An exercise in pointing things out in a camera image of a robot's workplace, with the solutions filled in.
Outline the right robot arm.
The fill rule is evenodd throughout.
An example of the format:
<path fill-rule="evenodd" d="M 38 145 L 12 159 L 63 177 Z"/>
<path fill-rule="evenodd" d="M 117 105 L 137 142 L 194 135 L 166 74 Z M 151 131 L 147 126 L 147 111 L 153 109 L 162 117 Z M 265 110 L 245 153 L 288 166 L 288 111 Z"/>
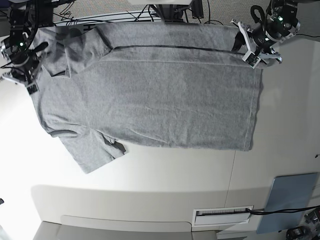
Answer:
<path fill-rule="evenodd" d="M 36 75 L 40 67 L 39 52 L 48 47 L 42 42 L 32 47 L 39 28 L 53 25 L 53 8 L 59 3 L 54 0 L 10 0 L 7 19 L 9 36 L 1 41 L 0 52 L 7 63 L 2 80 L 24 86 L 30 95 L 38 91 Z"/>

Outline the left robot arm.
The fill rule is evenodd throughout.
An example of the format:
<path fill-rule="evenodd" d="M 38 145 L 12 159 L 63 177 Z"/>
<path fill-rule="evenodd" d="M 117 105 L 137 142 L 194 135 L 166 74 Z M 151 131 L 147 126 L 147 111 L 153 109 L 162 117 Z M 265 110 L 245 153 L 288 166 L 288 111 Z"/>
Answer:
<path fill-rule="evenodd" d="M 237 53 L 246 46 L 242 60 L 253 69 L 259 63 L 269 64 L 271 60 L 281 64 L 281 54 L 274 50 L 273 45 L 297 35 L 301 27 L 297 11 L 298 2 L 294 0 L 271 0 L 266 10 L 259 5 L 251 6 L 251 17 L 258 26 L 252 28 L 233 19 L 231 23 L 238 27 L 238 33 L 231 51 Z"/>

